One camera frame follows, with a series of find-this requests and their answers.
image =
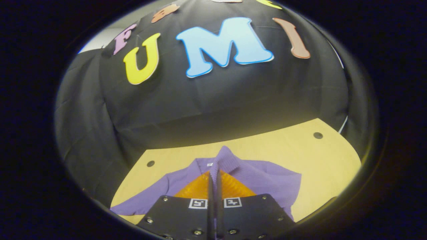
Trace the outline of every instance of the black cloth backdrop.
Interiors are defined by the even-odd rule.
[[[365,154],[366,75],[356,64],[346,73],[313,24],[288,9],[257,1],[175,3],[180,8],[156,23],[150,22],[152,15],[162,8],[136,22],[127,45],[116,55],[113,40],[104,49],[78,54],[66,71],[55,108],[56,137],[65,166],[91,197],[110,207],[117,188],[146,149],[241,138],[314,118],[339,130],[349,116],[343,134],[360,157]],[[232,17],[252,19],[274,60],[240,65],[230,59],[227,67],[220,67],[204,54],[213,70],[187,78],[185,47],[176,35],[195,26],[217,34],[222,21]],[[286,33],[272,18],[296,26],[311,58],[291,54]],[[139,47],[141,69],[146,64],[141,44],[158,32],[156,71],[143,83],[131,85],[123,57]],[[349,56],[331,38],[338,53]],[[235,54],[233,46],[231,57]]]

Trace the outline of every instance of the letter m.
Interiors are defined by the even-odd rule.
[[[202,50],[219,66],[226,67],[230,61],[231,45],[234,43],[238,64],[251,64],[273,60],[273,53],[266,50],[251,27],[250,18],[228,18],[222,22],[218,35],[201,27],[187,29],[176,36],[184,43],[190,67],[187,77],[193,78],[212,71],[213,65],[206,62]]]

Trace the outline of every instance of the yellow wooden board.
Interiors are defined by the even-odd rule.
[[[315,132],[323,138],[315,138]],[[302,174],[300,191],[291,207],[296,222],[339,195],[361,165],[356,151],[343,136],[320,119],[314,119],[229,141],[147,150],[123,180],[111,205],[140,193],[166,173],[188,167],[195,158],[215,157],[224,145],[240,159],[270,161]],[[149,161],[155,164],[147,167]],[[137,224],[143,215],[121,217]]]

